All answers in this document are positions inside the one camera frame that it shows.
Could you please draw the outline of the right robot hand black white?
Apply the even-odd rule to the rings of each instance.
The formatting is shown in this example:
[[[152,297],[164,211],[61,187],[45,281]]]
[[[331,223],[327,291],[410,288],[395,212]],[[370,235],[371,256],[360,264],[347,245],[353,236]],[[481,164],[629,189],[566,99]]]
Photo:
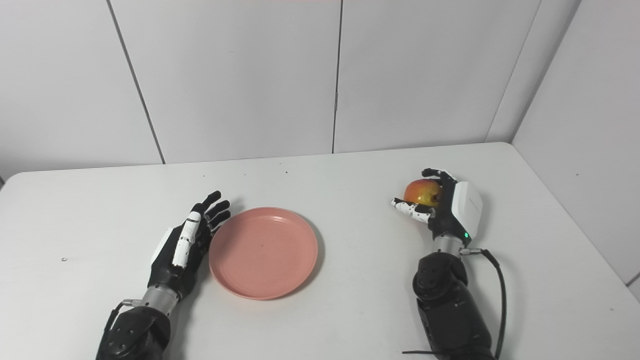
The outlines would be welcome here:
[[[478,234],[482,218],[483,200],[480,192],[468,181],[460,181],[448,171],[426,168],[422,179],[438,185],[436,205],[394,198],[391,205],[419,223],[427,224],[433,236],[451,235],[467,247]]]

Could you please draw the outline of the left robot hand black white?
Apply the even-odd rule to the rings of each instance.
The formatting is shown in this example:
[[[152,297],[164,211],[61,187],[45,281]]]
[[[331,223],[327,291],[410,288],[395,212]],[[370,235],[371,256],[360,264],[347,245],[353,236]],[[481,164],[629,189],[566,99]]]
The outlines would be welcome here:
[[[214,235],[231,218],[230,206],[216,190],[195,203],[183,223],[169,228],[154,252],[148,287],[166,287],[179,301],[189,296]]]

